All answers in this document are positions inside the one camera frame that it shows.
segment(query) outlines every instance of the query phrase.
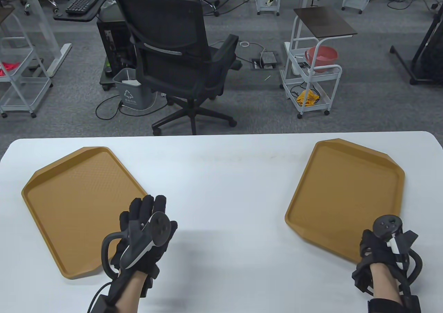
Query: computer tower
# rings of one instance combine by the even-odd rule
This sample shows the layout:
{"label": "computer tower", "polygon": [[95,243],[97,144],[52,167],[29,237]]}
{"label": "computer tower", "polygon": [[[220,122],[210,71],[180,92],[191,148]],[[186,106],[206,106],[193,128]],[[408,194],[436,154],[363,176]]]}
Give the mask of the computer tower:
{"label": "computer tower", "polygon": [[105,69],[106,76],[114,77],[125,67],[135,68],[137,60],[131,34],[117,4],[101,9],[97,27],[110,66],[110,70]]}

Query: black stand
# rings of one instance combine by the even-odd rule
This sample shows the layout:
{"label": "black stand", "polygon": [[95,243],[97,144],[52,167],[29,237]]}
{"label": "black stand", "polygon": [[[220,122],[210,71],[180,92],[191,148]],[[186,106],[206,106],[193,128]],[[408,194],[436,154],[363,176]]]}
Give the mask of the black stand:
{"label": "black stand", "polygon": [[415,84],[434,84],[435,81],[430,78],[430,76],[423,71],[421,63],[419,61],[423,50],[427,47],[427,43],[432,36],[437,25],[440,23],[443,16],[443,5],[440,6],[439,11],[434,15],[434,20],[432,21],[431,26],[427,30],[426,35],[424,36],[421,44],[418,49],[415,51],[414,47],[411,46],[391,46],[389,49],[390,53],[394,53],[400,63],[403,65],[411,79],[409,83],[411,85]]}

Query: desk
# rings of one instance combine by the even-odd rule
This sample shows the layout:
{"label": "desk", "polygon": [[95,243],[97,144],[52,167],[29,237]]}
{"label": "desk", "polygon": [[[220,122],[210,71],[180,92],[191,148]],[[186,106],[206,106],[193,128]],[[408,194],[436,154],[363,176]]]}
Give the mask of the desk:
{"label": "desk", "polygon": [[45,37],[46,42],[48,42],[51,53],[54,56],[54,60],[52,61],[51,65],[49,65],[49,68],[47,68],[46,70],[48,72],[49,77],[53,77],[54,74],[57,72],[58,68],[60,67],[60,65],[62,64],[63,60],[65,60],[65,57],[68,54],[69,50],[71,50],[72,44],[65,43],[63,44],[62,47],[60,47],[57,43],[57,40],[55,39],[51,26],[49,26],[49,22],[46,18],[46,15],[43,12],[42,7],[40,6],[39,1],[38,0],[27,0],[27,1],[30,4],[32,12],[34,12],[34,14],[36,14],[40,20],[38,25],[40,26],[43,36]]}
{"label": "desk", "polygon": [[405,171],[401,216],[424,261],[412,290],[423,312],[439,312],[443,150],[426,132],[385,132],[17,140],[0,161],[2,313],[85,312],[109,281],[102,271],[63,278],[20,194],[36,170],[83,146],[111,148],[146,191],[168,197],[179,223],[140,313],[367,312],[355,265],[284,221],[315,143],[337,137],[387,153]]}

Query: white desk leg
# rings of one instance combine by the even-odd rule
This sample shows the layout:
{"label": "white desk leg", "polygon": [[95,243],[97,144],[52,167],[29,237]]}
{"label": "white desk leg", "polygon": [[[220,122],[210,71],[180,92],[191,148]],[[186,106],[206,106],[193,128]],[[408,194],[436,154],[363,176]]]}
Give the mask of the white desk leg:
{"label": "white desk leg", "polygon": [[39,1],[38,0],[27,0],[27,1],[30,4],[32,12],[36,14],[40,20],[38,25],[40,26],[43,36],[45,37],[46,42],[48,42],[51,53],[54,56],[54,60],[47,69],[49,77],[52,78],[54,74],[57,72],[57,69],[62,64],[63,60],[65,60],[65,57],[68,54],[69,50],[71,50],[72,44],[66,43],[63,44],[63,46],[60,48],[60,46],[57,43],[57,40],[55,39],[54,33],[52,32],[51,26],[49,26],[49,22],[46,19],[45,13],[43,12],[42,7],[40,6]]}
{"label": "white desk leg", "polygon": [[[308,0],[300,0],[298,8],[305,8],[305,7],[307,7],[307,2],[308,2]],[[297,32],[296,32],[294,38],[299,38],[300,37],[300,33],[302,31],[302,23],[301,23],[300,19],[297,19],[296,30],[297,30]],[[290,44],[291,44],[291,42],[285,42],[284,43],[284,48],[286,49],[286,54],[288,54],[288,52],[289,52]],[[297,49],[298,45],[299,45],[299,42],[296,41],[294,44],[295,44],[294,45],[294,49]],[[299,72],[298,72],[298,70],[296,68],[296,65],[294,65],[294,64],[292,65],[292,72],[294,73],[294,75],[299,75]]]}

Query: hand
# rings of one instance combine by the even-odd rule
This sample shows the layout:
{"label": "hand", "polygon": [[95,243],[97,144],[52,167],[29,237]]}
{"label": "hand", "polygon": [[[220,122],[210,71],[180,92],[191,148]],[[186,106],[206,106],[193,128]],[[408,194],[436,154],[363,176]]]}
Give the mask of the hand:
{"label": "hand", "polygon": [[368,229],[364,230],[361,236],[360,256],[363,259],[370,256],[371,263],[397,266],[394,253],[386,245],[386,242]]}
{"label": "hand", "polygon": [[362,292],[372,295],[368,287],[373,288],[371,266],[384,264],[386,266],[397,267],[394,253],[388,248],[386,242],[375,236],[370,230],[364,230],[360,242],[361,262],[357,264],[356,270],[352,273],[355,286]]}
{"label": "hand", "polygon": [[[166,197],[159,195],[155,198],[147,195],[142,199],[136,198],[131,202],[128,212],[122,212],[120,214],[120,229],[125,231],[128,228],[130,220],[138,220],[140,222],[140,227],[143,228],[149,218],[155,212],[165,212],[166,209]],[[153,247],[150,251],[144,254],[144,256],[133,266],[131,269],[139,270],[142,273],[150,274],[155,268],[156,263],[160,260],[163,254],[168,248],[169,241],[177,230],[177,222],[171,221],[171,234],[169,235],[166,243],[159,247]],[[127,248],[129,242],[127,239],[122,239],[117,244],[117,251],[115,256],[111,259],[111,264],[115,268],[120,269],[120,258]]]}

